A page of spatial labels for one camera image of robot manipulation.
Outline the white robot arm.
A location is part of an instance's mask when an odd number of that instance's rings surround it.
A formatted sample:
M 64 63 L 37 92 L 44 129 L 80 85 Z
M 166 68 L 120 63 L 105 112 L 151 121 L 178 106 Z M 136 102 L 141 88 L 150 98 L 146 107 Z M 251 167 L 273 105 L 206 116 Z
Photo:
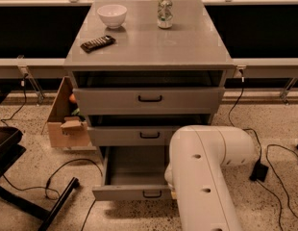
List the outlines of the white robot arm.
M 183 231 L 242 231 L 221 168 L 254 154 L 251 136 L 239 128 L 190 125 L 174 133 L 164 178 L 176 194 Z

